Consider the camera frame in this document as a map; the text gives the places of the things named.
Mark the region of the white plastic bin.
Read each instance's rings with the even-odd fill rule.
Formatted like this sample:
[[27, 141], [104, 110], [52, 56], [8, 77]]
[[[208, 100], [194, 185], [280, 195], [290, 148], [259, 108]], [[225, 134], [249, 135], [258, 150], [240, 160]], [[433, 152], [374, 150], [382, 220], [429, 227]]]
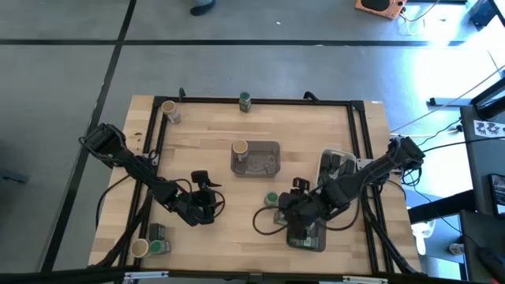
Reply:
[[[357, 161], [357, 158], [355, 155], [349, 153], [349, 152], [346, 152], [346, 151], [341, 151], [341, 150], [338, 150], [338, 149], [334, 149], [334, 148], [325, 148], [324, 150], [322, 150], [321, 154], [323, 153], [328, 153], [328, 154], [338, 154], [338, 155], [341, 155], [345, 161], [347, 159], [352, 159], [355, 161]], [[319, 176], [319, 172], [320, 172], [320, 163], [319, 163], [319, 166], [318, 166], [318, 174], [317, 174], [317, 184], [318, 184], [318, 176]], [[331, 174], [334, 174], [335, 175], [335, 178], [339, 178], [341, 176], [339, 176], [339, 169], [338, 170], [333, 170], [333, 169], [330, 169], [329, 172]]]

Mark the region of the person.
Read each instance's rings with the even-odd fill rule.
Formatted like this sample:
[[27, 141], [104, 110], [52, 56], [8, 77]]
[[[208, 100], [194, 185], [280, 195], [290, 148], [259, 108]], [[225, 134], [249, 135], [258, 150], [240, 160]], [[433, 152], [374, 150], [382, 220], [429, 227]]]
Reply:
[[216, 0], [195, 0], [194, 5], [189, 12], [195, 17], [203, 16], [212, 10], [215, 4]]

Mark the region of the grey translucent plastic bin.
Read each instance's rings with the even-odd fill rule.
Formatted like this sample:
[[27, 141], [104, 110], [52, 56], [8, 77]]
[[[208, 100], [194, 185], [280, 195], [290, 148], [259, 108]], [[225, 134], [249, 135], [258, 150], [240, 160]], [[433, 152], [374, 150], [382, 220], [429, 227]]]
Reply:
[[281, 168], [280, 144], [275, 141], [247, 140], [249, 153], [244, 162], [238, 162], [231, 145], [230, 169], [240, 177], [271, 178]]
[[293, 236], [297, 238], [303, 238], [307, 234], [314, 234], [319, 238], [319, 248], [316, 249], [305, 249], [314, 252], [322, 252], [326, 248], [326, 222], [322, 221], [319, 217], [301, 217], [301, 216], [288, 216], [287, 221], [287, 232], [286, 232], [286, 243], [287, 236]]

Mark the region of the dark chair base leg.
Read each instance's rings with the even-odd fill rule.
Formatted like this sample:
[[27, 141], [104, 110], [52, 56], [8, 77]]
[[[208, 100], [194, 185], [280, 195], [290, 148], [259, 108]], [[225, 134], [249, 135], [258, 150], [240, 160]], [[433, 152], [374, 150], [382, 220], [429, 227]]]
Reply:
[[0, 179], [6, 181], [15, 181], [20, 184], [26, 184], [28, 182], [27, 176], [3, 168], [0, 168]]

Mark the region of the white sheet black marks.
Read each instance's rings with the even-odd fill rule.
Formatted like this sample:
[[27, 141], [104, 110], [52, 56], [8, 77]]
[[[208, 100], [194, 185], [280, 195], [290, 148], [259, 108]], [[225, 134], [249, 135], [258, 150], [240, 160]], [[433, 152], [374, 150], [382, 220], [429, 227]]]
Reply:
[[473, 130], [477, 136], [505, 137], [505, 124], [492, 121], [473, 121]]

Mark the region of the black monitor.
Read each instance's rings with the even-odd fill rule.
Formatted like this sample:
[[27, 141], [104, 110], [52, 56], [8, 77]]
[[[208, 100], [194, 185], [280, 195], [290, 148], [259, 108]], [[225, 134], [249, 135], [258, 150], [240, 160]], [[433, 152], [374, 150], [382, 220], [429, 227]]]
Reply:
[[505, 111], [505, 95], [498, 99], [494, 96], [505, 92], [505, 77], [486, 88], [482, 93], [470, 100], [470, 105], [474, 107], [477, 115], [483, 119], [494, 118]]

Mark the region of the dark grey desk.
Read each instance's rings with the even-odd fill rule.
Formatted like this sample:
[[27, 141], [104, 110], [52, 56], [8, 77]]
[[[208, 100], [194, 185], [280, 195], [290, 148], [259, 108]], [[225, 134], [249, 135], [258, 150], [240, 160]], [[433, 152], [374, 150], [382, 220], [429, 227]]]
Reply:
[[[481, 213], [494, 215], [492, 192], [488, 176], [490, 174], [505, 175], [505, 137], [477, 136], [473, 130], [473, 121], [481, 119], [473, 106], [460, 108], [463, 133], [466, 145], [469, 168], [477, 210]], [[492, 122], [505, 124], [505, 114], [500, 114]]]
[[460, 212], [465, 263], [471, 282], [499, 284], [480, 262], [477, 250], [491, 248], [505, 256], [505, 219], [472, 211]]

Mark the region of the beige cup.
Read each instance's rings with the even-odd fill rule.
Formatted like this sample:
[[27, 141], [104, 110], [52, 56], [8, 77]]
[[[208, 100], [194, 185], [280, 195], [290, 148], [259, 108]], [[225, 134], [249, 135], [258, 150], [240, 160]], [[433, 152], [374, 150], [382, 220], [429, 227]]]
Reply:
[[135, 258], [143, 258], [149, 254], [150, 243], [144, 238], [136, 239], [130, 248], [130, 252]]
[[167, 100], [161, 105], [163, 114], [171, 124], [178, 124], [181, 122], [181, 115], [178, 106], [174, 101]]

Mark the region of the black aluminium table frame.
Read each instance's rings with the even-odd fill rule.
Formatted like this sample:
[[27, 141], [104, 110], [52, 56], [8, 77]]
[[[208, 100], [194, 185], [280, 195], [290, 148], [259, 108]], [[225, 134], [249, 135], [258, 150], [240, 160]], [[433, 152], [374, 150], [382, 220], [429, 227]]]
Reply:
[[[170, 125], [163, 114], [162, 96], [132, 98], [124, 129], [127, 148], [147, 158], [156, 175], [183, 179], [185, 190], [198, 190], [191, 173], [206, 170], [226, 204], [212, 224], [190, 226], [175, 212], [153, 199], [148, 187], [129, 176], [104, 204], [97, 246], [85, 269], [38, 273], [0, 274], [0, 284], [99, 284], [123, 280], [126, 272], [168, 271], [168, 278], [278, 278], [302, 281], [342, 281], [344, 275], [386, 278], [390, 284], [425, 284], [387, 236], [387, 220], [368, 207], [365, 188], [355, 228], [329, 233], [322, 252], [291, 248], [282, 230], [258, 233], [271, 218], [261, 216], [264, 196], [270, 191], [289, 192], [294, 178], [317, 187], [320, 153], [342, 148], [371, 162], [385, 155], [390, 136], [384, 119], [372, 121], [372, 103], [305, 99], [254, 99], [242, 113], [234, 98], [185, 97], [178, 106], [181, 122]], [[275, 141], [280, 144], [281, 168], [274, 177], [240, 177], [230, 169], [235, 140]], [[128, 174], [112, 166], [113, 177]], [[166, 227], [171, 250], [167, 254], [135, 258], [131, 244], [149, 241], [150, 223]]]

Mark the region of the black smartphone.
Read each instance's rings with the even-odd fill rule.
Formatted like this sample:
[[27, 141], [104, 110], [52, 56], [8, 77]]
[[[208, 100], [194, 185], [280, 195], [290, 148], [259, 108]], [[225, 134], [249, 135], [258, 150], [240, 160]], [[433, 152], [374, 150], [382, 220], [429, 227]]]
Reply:
[[497, 218], [505, 219], [505, 175], [490, 174], [488, 179], [492, 192], [494, 214]]

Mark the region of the black floor stand bar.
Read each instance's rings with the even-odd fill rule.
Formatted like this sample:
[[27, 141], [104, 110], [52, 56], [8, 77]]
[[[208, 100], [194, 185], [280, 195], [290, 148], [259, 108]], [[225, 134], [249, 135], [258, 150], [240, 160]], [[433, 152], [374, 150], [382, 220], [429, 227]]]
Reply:
[[448, 105], [449, 107], [462, 107], [468, 106], [472, 102], [472, 99], [463, 99], [463, 98], [430, 98], [427, 101], [427, 105], [430, 107], [442, 107], [444, 105]]

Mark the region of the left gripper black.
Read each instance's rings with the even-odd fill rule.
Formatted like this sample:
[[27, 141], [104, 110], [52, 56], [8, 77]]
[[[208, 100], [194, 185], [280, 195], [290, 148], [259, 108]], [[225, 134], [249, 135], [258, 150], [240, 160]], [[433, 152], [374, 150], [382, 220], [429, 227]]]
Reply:
[[215, 221], [215, 210], [217, 208], [217, 198], [212, 188], [221, 187], [220, 184], [213, 183], [206, 170], [196, 170], [191, 173], [192, 183], [198, 185], [195, 192], [186, 192], [178, 182], [191, 183], [187, 180], [178, 179], [176, 185], [181, 191], [179, 203], [176, 207], [178, 215], [190, 226], [212, 224]]

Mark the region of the white plastic device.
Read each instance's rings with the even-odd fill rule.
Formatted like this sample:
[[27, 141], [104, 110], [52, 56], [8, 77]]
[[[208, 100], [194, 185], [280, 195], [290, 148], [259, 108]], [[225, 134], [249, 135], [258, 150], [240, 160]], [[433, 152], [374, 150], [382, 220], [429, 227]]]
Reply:
[[436, 220], [418, 222], [411, 225], [412, 234], [416, 243], [416, 249], [419, 255], [426, 253], [425, 239], [430, 238], [435, 229]]

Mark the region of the gold-lidded glass seasoning jar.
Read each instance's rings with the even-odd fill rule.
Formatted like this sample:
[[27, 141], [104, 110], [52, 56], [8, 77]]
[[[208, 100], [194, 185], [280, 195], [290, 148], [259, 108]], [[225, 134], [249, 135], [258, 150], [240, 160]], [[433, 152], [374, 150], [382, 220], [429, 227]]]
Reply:
[[244, 162], [249, 153], [249, 145], [246, 140], [235, 140], [232, 143], [232, 152], [238, 162]]

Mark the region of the beige cup at bottom left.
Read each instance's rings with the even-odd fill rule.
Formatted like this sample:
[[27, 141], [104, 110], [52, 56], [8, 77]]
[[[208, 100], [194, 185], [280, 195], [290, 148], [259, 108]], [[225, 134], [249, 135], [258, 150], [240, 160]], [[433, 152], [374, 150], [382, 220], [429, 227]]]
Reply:
[[130, 252], [135, 258], [143, 258], [149, 254], [150, 243], [144, 238], [136, 239], [130, 248]]

